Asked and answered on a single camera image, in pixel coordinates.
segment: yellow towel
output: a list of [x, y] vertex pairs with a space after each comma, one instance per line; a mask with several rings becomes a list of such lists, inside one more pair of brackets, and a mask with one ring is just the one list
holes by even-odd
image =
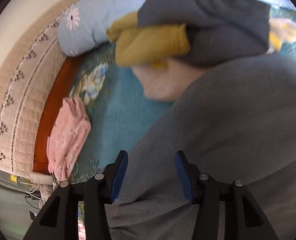
[[186, 25], [137, 27], [137, 12], [116, 20], [106, 31], [110, 42], [116, 42], [116, 63], [119, 66], [153, 63], [186, 55], [190, 44]]
[[276, 51], [281, 50], [282, 40], [280, 40], [278, 36], [273, 32], [269, 33], [269, 42], [270, 42], [270, 46], [272, 46]]

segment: wooden bed frame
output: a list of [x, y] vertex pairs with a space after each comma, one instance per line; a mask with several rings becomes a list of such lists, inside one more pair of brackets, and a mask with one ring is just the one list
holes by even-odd
[[63, 64], [43, 109], [35, 143], [33, 171], [49, 174], [47, 138], [55, 124], [63, 99], [69, 95], [76, 73], [82, 61], [80, 57], [68, 57]]

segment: light blue pillow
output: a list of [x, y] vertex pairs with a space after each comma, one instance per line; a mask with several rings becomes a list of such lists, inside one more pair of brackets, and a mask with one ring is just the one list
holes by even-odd
[[80, 0], [61, 19], [58, 40], [61, 49], [75, 57], [108, 41], [106, 29], [145, 0]]

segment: pink towel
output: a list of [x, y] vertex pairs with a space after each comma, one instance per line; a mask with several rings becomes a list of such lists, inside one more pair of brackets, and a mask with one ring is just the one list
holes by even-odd
[[64, 98], [47, 150], [48, 171], [59, 181], [68, 180], [90, 130], [83, 101], [77, 96]]

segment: gray fabric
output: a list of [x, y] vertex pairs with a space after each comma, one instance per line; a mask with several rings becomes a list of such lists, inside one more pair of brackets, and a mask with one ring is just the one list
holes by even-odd
[[267, 52], [269, 10], [255, 0], [146, 0], [138, 11], [138, 26], [186, 23], [198, 28], [182, 60], [214, 66]]
[[226, 62], [195, 81], [129, 154], [112, 238], [192, 236], [174, 154], [218, 181], [241, 179], [280, 240], [296, 236], [296, 64], [279, 54]]

